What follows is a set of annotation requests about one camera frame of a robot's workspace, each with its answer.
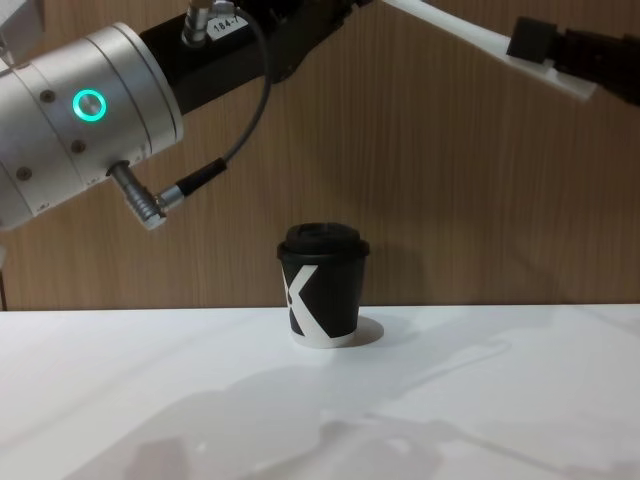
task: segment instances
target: screw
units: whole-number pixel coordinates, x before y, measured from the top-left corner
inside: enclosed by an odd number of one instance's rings
[[[40,94],[40,100],[44,103],[52,103],[56,99],[56,94],[52,90],[45,90]]]
[[[20,167],[16,172],[16,178],[21,182],[26,182],[33,176],[33,172],[30,168]]]
[[[87,146],[82,140],[74,140],[71,144],[71,151],[73,153],[82,153],[87,149]]]

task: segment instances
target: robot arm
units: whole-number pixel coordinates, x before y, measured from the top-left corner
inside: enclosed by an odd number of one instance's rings
[[[157,196],[130,167],[181,141],[183,115],[263,75],[266,66],[268,82],[286,79],[354,5],[365,3],[244,0],[236,10],[230,2],[193,0],[187,15],[140,36],[116,24],[0,68],[0,231],[109,176],[147,228],[162,224],[166,210],[226,163],[218,159]]]

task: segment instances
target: black paper cup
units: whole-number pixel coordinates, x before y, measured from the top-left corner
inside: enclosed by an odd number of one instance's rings
[[[348,344],[358,310],[369,244],[338,223],[292,227],[278,246],[294,339],[312,348]]]

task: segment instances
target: wood panel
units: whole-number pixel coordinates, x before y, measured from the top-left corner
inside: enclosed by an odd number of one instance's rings
[[[502,33],[519,14],[640,33],[634,0],[439,0]],[[49,0],[44,49],[182,0]],[[139,175],[165,186],[218,155],[253,82],[189,115]],[[274,89],[233,168],[149,234],[105,184],[0,237],[14,309],[283,303],[275,247],[298,222],[372,244],[365,303],[640,300],[640,109],[580,104],[377,2]]]

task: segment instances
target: black plastic lid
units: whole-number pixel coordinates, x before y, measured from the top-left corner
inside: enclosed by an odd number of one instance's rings
[[[315,265],[364,258],[369,244],[360,233],[339,223],[305,223],[291,227],[278,247],[278,258],[285,262]]]

